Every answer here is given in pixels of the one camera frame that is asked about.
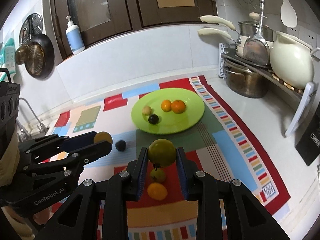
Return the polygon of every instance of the black cable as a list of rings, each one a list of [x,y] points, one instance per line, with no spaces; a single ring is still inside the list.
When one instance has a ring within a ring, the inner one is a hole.
[[[11,77],[10,77],[9,70],[8,70],[7,68],[5,68],[5,67],[0,68],[0,72],[5,72],[5,73],[7,74],[9,83],[12,83],[12,82],[11,82]]]

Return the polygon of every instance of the plate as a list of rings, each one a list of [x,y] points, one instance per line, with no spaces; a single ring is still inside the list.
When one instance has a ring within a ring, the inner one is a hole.
[[[161,109],[163,100],[182,100],[186,110],[182,114],[173,111],[164,112]],[[142,108],[150,106],[152,113],[158,115],[159,123],[148,122],[148,115],[142,114]],[[140,98],[131,110],[133,123],[142,131],[153,134],[172,134],[184,131],[194,126],[204,113],[204,102],[194,92],[182,88],[166,88],[153,91]]]

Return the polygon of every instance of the stainless steel pot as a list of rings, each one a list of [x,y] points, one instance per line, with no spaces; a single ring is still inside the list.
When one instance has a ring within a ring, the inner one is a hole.
[[[241,36],[252,37],[258,31],[259,24],[253,21],[238,22]],[[268,26],[262,26],[262,36],[266,41],[273,42],[273,30]]]
[[[269,81],[260,74],[252,72],[245,66],[224,59],[226,83],[239,95],[249,98],[262,98],[269,89]]]

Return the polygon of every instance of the orange fruit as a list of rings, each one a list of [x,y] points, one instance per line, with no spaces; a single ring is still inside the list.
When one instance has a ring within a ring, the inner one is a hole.
[[[186,104],[181,100],[174,100],[171,103],[171,109],[176,114],[181,114],[186,110]]]
[[[169,112],[171,110],[171,101],[170,100],[163,100],[161,103],[161,109],[164,112]]]
[[[147,189],[147,192],[149,197],[159,201],[164,200],[168,195],[166,187],[157,182],[151,183]]]

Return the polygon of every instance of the metal spatula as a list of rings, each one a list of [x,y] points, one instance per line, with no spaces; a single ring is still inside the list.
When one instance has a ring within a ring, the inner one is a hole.
[[[243,56],[256,64],[268,65],[270,48],[266,40],[263,38],[261,31],[264,11],[264,0],[260,0],[260,8],[261,13],[258,31],[255,35],[249,37],[246,40],[243,49]]]

